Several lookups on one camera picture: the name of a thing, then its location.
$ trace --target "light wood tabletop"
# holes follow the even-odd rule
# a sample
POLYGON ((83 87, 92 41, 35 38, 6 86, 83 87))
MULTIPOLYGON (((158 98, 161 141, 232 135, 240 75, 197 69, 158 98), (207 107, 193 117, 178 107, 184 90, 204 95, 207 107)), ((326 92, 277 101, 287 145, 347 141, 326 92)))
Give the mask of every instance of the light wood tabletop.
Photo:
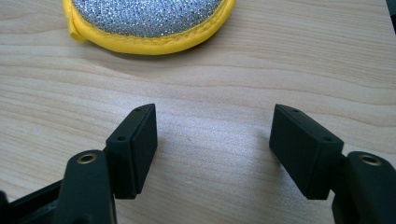
POLYGON ((67 33, 61 1, 0 0, 0 189, 14 201, 102 149, 154 103, 159 145, 119 223, 333 223, 268 146, 275 104, 396 166, 396 35, 386 1, 246 0, 195 48, 114 53, 67 33))

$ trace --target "silver sponge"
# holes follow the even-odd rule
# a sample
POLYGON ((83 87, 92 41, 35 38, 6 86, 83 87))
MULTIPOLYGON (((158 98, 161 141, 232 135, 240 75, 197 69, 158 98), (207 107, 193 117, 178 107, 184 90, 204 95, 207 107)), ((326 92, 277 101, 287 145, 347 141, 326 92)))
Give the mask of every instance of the silver sponge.
POLYGON ((73 0, 79 14, 102 31, 160 37, 189 30, 209 18, 220 0, 73 0))

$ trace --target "wooden table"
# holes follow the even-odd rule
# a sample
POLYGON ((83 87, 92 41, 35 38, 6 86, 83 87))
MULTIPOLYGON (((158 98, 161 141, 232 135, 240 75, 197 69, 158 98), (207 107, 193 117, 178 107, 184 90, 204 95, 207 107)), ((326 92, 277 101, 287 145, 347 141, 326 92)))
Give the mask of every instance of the wooden table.
POLYGON ((268 147, 275 104, 297 107, 396 166, 396 35, 386 1, 246 0, 204 44, 165 56, 77 43, 61 1, 0 1, 0 189, 13 201, 102 149, 135 107, 159 146, 119 223, 333 223, 268 147))

